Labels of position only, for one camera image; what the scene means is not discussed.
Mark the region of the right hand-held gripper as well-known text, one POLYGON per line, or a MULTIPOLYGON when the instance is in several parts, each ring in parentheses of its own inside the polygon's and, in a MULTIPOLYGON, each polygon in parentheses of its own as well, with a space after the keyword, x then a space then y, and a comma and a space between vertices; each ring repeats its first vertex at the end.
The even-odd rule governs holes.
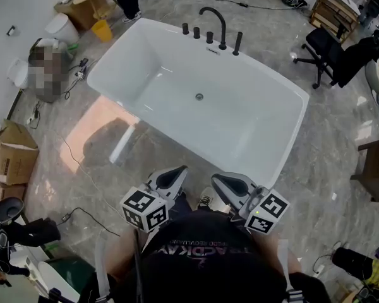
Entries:
POLYGON ((276 190, 256 187, 256 183, 243 174, 221 172, 214 174, 211 182, 221 200, 237 211, 231 222, 249 231, 270 234, 290 206, 276 190))

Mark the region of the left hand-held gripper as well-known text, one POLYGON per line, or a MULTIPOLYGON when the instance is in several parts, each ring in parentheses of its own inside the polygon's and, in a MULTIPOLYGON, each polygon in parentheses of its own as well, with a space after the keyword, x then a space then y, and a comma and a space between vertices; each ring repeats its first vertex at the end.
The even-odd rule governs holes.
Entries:
POLYGON ((169 209, 182 190, 187 176, 185 165, 153 172, 148 182, 132 187, 120 201, 125 221, 150 233, 169 219, 169 209))

